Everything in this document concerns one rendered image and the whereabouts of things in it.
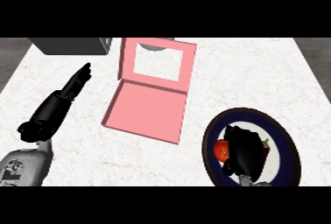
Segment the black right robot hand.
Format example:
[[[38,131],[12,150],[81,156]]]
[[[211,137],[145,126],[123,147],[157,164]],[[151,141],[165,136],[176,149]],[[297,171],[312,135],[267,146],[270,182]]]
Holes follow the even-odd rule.
[[[264,168],[264,146],[256,132],[238,126],[226,126],[223,140],[228,142],[229,158],[225,160],[225,175],[247,176],[256,182]]]

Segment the red tomato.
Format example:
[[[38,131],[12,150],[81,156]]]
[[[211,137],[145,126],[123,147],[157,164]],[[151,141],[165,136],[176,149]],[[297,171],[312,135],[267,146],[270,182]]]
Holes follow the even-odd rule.
[[[229,149],[228,149],[228,141],[219,139],[216,141],[214,147],[213,147],[213,154],[216,156],[216,159],[220,162],[225,162],[229,158]]]

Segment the dark blue rimmed plate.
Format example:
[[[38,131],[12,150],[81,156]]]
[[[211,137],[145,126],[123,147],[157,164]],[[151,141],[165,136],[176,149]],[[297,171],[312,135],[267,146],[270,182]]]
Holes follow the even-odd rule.
[[[298,186],[301,178],[300,157],[293,138],[278,121],[253,108],[231,108],[211,120],[202,137],[201,154],[204,167],[216,186],[238,186],[239,184],[223,174],[222,165],[213,155],[213,146],[226,126],[247,122],[259,126],[267,133],[279,154],[279,168],[269,183],[272,186]]]

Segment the pink open cardboard box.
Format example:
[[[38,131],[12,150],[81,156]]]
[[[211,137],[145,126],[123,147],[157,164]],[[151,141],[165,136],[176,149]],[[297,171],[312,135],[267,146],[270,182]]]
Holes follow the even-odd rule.
[[[137,44],[182,51],[179,80],[133,72]],[[180,142],[197,45],[165,38],[123,38],[118,59],[118,88],[102,126],[167,143]]]

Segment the dark purple eggplant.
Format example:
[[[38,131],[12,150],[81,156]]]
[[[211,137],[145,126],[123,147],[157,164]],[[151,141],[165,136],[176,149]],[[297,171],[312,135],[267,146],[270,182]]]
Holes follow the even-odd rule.
[[[269,146],[269,138],[266,138],[263,141],[263,162],[266,161],[269,152],[270,152],[270,146]]]

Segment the grey round object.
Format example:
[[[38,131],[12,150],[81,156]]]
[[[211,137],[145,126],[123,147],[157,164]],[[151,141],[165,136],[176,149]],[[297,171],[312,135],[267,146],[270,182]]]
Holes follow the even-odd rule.
[[[139,43],[139,45],[142,46],[143,49],[149,50],[149,51],[163,51],[165,48],[164,47],[160,47],[160,46],[155,46],[155,45],[145,45],[142,43]]]

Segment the dark grey appliance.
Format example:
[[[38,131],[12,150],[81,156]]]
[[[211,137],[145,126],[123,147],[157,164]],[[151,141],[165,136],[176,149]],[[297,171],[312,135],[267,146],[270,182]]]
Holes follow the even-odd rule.
[[[30,38],[44,55],[106,55],[112,38]]]

